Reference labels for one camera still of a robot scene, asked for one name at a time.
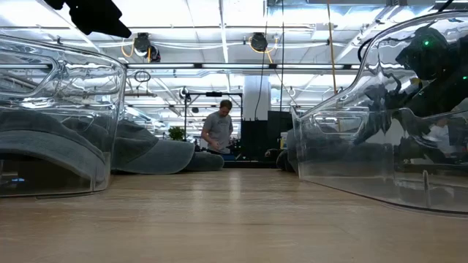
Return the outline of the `black cabinet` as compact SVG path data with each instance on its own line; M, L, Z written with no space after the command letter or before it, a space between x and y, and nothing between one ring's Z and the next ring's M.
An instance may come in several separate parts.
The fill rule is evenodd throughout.
M251 160L264 158L270 149L279 149L282 132L293 128L293 119L288 112L268 111L266 121L250 118L241 121L241 153Z

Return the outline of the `white building column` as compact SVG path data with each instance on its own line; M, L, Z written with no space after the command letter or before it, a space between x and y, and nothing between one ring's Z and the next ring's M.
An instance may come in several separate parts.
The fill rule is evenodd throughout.
M269 76L245 76L242 118L245 121L266 121L270 110L271 84Z

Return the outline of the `person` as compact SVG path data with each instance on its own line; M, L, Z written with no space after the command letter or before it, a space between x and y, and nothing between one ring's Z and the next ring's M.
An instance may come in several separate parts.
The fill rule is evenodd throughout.
M222 100L219 109L211 113L203 124L201 137L208 143L208 151L215 154L229 154L230 136L233 133L233 122L230 117L232 109L230 100Z
M440 118L429 128L429 139L435 144L434 151L445 158L454 158L456 147L450 144L448 119Z

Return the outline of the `clear plastic tray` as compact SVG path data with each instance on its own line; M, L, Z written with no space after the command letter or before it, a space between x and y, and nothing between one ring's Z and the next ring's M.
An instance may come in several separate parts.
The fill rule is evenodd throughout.
M0 35L0 110L52 115L110 156L123 107L125 67L87 50ZM0 199L76 195L107 188L31 157L0 157Z
M435 12L404 21L373 37L360 52L352 84L305 113L295 114L298 174L303 180L382 202L468 216L468 159L435 163L414 140L411 124L427 128L433 120L393 117L390 110L372 112L367 88L413 87L416 74L396 62L415 31L438 30L449 42L468 35L468 10Z

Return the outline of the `black aluminium table frame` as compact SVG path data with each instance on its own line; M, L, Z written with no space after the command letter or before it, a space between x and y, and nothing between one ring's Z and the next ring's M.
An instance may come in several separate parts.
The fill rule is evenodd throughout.
M225 161L224 168L233 169L276 169L275 161Z

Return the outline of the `large green background plant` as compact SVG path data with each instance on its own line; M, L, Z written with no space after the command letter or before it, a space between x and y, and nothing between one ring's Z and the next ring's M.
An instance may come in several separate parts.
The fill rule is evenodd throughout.
M186 131L183 127L180 126L171 126L168 129L168 136L171 140L175 141L185 141L186 140Z

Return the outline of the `long ceiling light strip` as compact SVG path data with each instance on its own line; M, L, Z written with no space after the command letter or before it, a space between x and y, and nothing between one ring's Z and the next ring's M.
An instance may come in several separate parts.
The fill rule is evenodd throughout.
M126 64L127 69L359 69L359 64Z

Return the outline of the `grey fabric cap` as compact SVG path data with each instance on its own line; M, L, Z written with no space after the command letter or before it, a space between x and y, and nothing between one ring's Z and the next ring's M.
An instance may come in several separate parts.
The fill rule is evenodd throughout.
M0 110L0 157L48 161L85 179L102 182L110 156L52 115L33 110Z
M118 122L112 170L136 174L174 174L191 161L190 142L161 140L145 127L128 120Z
M194 152L190 162L184 168L187 172L213 172L219 171L224 166L221 155L208 152Z

